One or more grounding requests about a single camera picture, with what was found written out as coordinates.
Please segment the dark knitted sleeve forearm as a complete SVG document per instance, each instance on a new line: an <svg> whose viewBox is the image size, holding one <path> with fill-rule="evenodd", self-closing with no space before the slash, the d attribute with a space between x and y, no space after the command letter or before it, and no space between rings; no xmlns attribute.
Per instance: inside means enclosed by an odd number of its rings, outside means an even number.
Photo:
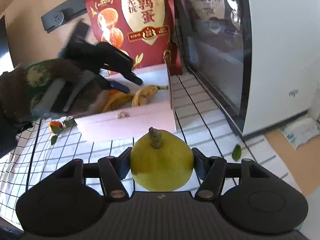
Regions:
<svg viewBox="0 0 320 240"><path fill-rule="evenodd" d="M52 82L63 79L75 84L80 77L80 69L62 58L18 66L1 75L1 157L15 149L16 135L30 128L31 122L38 118L31 110Z"/></svg>

